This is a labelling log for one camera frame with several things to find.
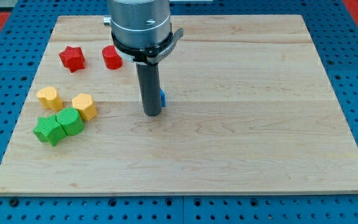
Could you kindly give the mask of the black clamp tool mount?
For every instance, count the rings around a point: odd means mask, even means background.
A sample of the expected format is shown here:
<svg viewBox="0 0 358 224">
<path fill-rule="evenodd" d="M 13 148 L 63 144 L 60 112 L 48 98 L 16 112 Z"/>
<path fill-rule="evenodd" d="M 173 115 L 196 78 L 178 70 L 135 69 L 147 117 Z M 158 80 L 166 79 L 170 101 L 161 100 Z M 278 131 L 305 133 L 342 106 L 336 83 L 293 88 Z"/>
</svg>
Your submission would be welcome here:
<svg viewBox="0 0 358 224">
<path fill-rule="evenodd" d="M 167 58 L 173 52 L 177 42 L 183 35 L 184 29 L 179 28 L 174 33 L 169 33 L 168 37 L 160 44 L 149 48 L 137 49 L 120 43 L 116 36 L 111 33 L 117 54 L 124 60 L 140 63 L 141 65 L 156 65 Z"/>
</svg>

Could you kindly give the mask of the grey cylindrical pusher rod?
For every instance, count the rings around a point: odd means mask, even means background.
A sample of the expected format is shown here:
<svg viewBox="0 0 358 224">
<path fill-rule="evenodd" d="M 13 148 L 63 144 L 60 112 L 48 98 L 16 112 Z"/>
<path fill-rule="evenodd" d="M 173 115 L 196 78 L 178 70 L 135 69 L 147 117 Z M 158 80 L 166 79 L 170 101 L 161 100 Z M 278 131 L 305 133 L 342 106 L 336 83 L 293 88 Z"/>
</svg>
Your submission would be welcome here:
<svg viewBox="0 0 358 224">
<path fill-rule="evenodd" d="M 144 113 L 157 116 L 162 111 L 158 65 L 136 64 Z"/>
</svg>

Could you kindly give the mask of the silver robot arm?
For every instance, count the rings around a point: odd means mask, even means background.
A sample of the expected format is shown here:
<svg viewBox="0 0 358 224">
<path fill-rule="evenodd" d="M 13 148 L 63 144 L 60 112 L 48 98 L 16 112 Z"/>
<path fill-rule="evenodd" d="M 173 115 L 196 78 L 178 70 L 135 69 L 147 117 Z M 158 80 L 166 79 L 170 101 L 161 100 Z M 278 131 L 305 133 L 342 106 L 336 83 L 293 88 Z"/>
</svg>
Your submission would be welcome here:
<svg viewBox="0 0 358 224">
<path fill-rule="evenodd" d="M 144 113 L 162 111 L 158 64 L 183 37 L 172 31 L 169 0 L 108 0 L 109 25 L 117 54 L 136 65 Z"/>
</svg>

